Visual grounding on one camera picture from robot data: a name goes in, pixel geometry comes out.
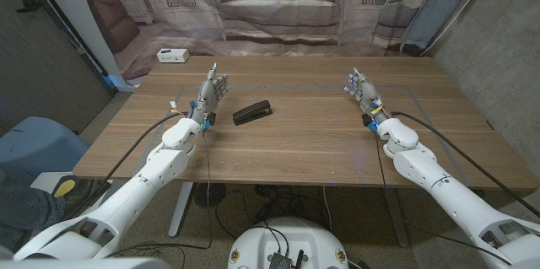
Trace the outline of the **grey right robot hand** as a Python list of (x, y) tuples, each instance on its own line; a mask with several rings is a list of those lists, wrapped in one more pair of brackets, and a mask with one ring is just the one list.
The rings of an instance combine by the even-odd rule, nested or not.
[(375, 85), (357, 67), (348, 75), (348, 83), (343, 90), (359, 103), (363, 111), (363, 122), (370, 121), (379, 126), (390, 118)]

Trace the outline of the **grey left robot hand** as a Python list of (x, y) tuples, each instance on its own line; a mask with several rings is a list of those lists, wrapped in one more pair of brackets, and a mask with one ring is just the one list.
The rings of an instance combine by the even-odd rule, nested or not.
[(226, 74), (217, 76), (218, 64), (215, 62), (208, 72), (207, 78), (192, 101), (188, 117), (206, 129), (215, 124), (219, 101), (230, 90), (229, 79)]

